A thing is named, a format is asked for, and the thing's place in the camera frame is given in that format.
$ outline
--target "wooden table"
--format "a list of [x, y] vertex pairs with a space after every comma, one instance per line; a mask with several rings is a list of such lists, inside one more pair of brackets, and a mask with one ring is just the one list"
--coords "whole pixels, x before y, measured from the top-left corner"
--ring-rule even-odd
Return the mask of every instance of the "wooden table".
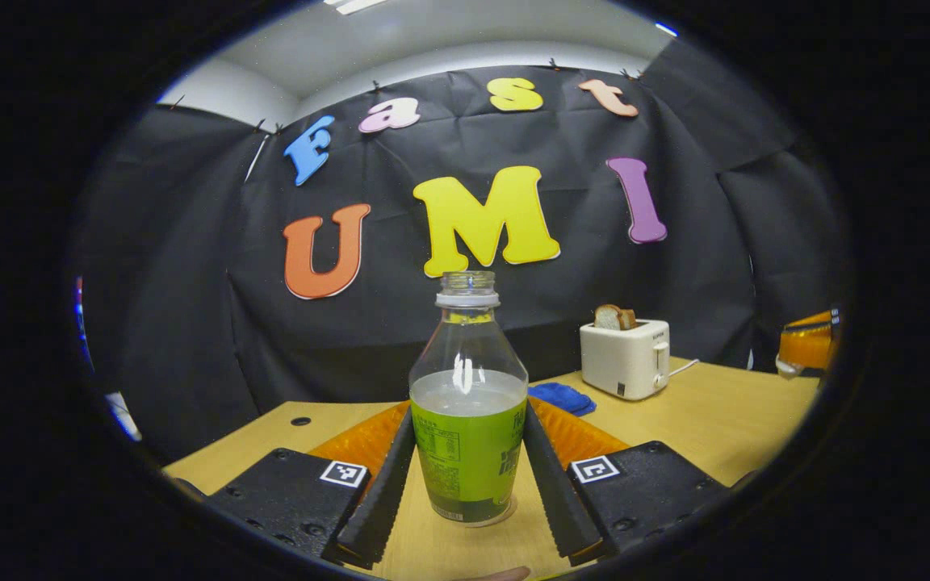
[[[671, 357], [672, 368], [687, 363]], [[630, 445], [658, 439], [724, 485], [765, 465], [785, 444], [812, 404], [817, 379], [698, 363], [669, 379], [660, 393], [626, 401], [588, 386], [580, 372], [541, 382], [575, 387], [597, 403], [583, 416]], [[307, 452], [390, 403], [284, 403], [214, 444], [165, 468], [213, 494], [272, 449]], [[291, 420], [307, 416], [305, 426]], [[519, 455], [514, 495], [519, 508], [509, 519], [482, 529], [465, 529], [429, 507], [414, 455], [397, 521], [383, 561], [365, 571], [395, 581], [439, 581], [473, 577], [525, 565], [532, 579], [561, 573], [559, 558], [526, 454]]]

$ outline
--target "orange letter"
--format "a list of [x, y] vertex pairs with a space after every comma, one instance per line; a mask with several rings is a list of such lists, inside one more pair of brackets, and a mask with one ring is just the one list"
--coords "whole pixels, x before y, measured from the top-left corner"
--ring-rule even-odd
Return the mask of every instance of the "orange letter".
[[336, 268], [325, 274], [314, 272], [314, 232], [321, 228], [321, 217], [310, 216], [287, 225], [282, 231], [285, 245], [285, 286], [301, 299], [339, 295], [358, 278], [361, 269], [361, 224], [372, 211], [368, 203], [355, 203], [333, 213], [339, 228], [339, 258]]
[[594, 95], [594, 98], [597, 99], [597, 102], [601, 103], [602, 107], [616, 115], [636, 117], [638, 114], [638, 107], [634, 107], [632, 104], [623, 104], [619, 97], [616, 96], [623, 95], [623, 91], [619, 87], [610, 87], [605, 84], [605, 81], [599, 81], [597, 78], [581, 82], [578, 87], [584, 91], [590, 91], [591, 95]]

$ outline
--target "blue letter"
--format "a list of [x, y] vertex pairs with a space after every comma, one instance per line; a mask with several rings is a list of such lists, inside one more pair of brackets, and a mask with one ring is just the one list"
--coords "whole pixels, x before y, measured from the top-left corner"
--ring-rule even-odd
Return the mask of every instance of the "blue letter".
[[328, 153], [318, 153], [317, 150], [332, 143], [333, 137], [325, 127], [332, 125], [333, 121], [336, 121], [335, 117], [325, 115], [285, 148], [283, 155], [288, 155], [296, 166], [296, 185], [306, 182], [329, 159]]

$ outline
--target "yellow letter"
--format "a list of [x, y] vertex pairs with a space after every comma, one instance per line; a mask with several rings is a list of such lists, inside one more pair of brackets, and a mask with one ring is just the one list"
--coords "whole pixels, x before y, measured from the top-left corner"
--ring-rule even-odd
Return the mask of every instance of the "yellow letter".
[[465, 270], [468, 257], [458, 253], [455, 232], [481, 265], [494, 262], [501, 229], [509, 230], [509, 243], [502, 257], [512, 265], [549, 261], [558, 257], [558, 242], [547, 234], [547, 222], [540, 210], [536, 182], [540, 170], [528, 165], [505, 168], [494, 176], [484, 205], [469, 194], [455, 178], [436, 178], [418, 184], [413, 195], [425, 202], [429, 217], [429, 243], [432, 258], [425, 262], [425, 275]]
[[495, 78], [487, 82], [493, 96], [490, 102], [502, 111], [532, 111], [540, 109], [543, 97], [533, 91], [534, 85], [525, 78]]

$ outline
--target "bread slice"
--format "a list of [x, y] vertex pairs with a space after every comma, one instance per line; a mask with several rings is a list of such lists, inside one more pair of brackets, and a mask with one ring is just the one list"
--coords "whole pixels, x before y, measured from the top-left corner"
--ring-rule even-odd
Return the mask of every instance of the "bread slice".
[[594, 309], [594, 327], [626, 331], [636, 326], [638, 326], [638, 319], [632, 309], [621, 309], [616, 305], [601, 305]]

